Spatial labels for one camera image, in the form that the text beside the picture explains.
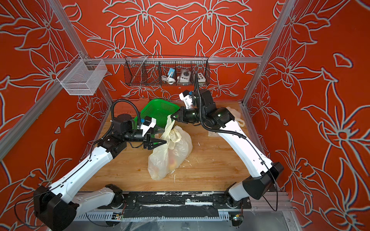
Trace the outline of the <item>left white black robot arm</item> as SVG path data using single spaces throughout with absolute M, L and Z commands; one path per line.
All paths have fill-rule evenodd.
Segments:
M 133 108 L 137 115 L 136 121 L 130 114 L 114 116 L 115 105 L 121 101 L 116 100 L 111 105 L 111 125 L 103 137 L 93 143 L 94 149 L 88 156 L 49 187 L 40 186 L 34 191 L 34 214 L 52 231 L 66 229 L 75 217 L 96 208 L 126 206 L 122 189 L 113 184 L 107 184 L 101 190 L 84 196 L 77 196 L 77 193 L 95 173 L 116 158 L 128 144 L 140 142 L 147 150 L 166 144 L 165 140 L 154 138 L 154 134 L 160 131 L 156 119 L 149 116 L 141 118 L 141 113 L 135 105 Z

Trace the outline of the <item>white orange-print plastic bag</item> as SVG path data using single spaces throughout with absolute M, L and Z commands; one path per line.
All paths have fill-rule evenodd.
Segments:
M 151 179 L 156 181 L 180 167 L 193 150 L 191 136 L 180 126 L 175 125 L 170 116 L 167 116 L 164 133 L 160 139 L 165 140 L 166 144 L 153 149 L 148 157 L 147 167 Z

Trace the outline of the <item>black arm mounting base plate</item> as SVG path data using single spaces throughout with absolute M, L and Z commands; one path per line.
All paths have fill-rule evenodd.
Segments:
M 251 209 L 250 199 L 228 205 L 223 192 L 124 192 L 118 208 L 102 206 L 96 212 L 110 212 L 122 219 L 229 220 Z

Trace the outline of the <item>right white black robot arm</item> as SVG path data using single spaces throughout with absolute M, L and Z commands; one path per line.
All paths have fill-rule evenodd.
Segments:
M 226 189 L 224 201 L 229 207 L 237 207 L 247 197 L 259 200 L 272 187 L 278 189 L 277 179 L 284 170 L 283 165 L 273 162 L 256 147 L 233 114 L 225 107 L 216 106 L 209 90 L 200 89 L 196 80 L 194 90 L 183 91 L 179 98 L 185 105 L 171 118 L 181 123 L 199 123 L 207 131 L 219 134 L 239 156 L 250 174 L 245 180 Z

